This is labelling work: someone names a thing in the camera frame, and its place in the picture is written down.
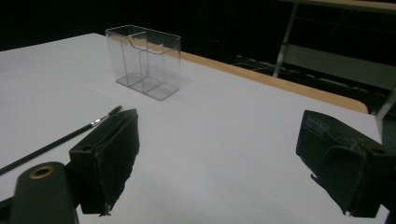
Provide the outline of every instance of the white table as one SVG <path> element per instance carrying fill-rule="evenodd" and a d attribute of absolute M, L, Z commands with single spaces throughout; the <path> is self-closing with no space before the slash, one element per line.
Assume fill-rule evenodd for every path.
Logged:
<path fill-rule="evenodd" d="M 83 35 L 0 52 L 0 166 L 102 117 L 136 108 L 141 148 L 111 217 L 90 223 L 384 223 L 342 215 L 295 154 L 306 109 L 380 141 L 375 117 L 182 61 L 181 90 L 159 102 L 117 84 L 106 39 Z M 0 177 L 0 200 L 24 170 L 68 163 L 83 134 Z"/>

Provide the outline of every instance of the clear plastic box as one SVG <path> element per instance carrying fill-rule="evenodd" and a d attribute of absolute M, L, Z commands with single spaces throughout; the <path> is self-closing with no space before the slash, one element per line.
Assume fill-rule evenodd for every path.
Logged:
<path fill-rule="evenodd" d="M 180 36 L 126 25 L 106 38 L 118 83 L 157 100 L 179 90 Z"/>

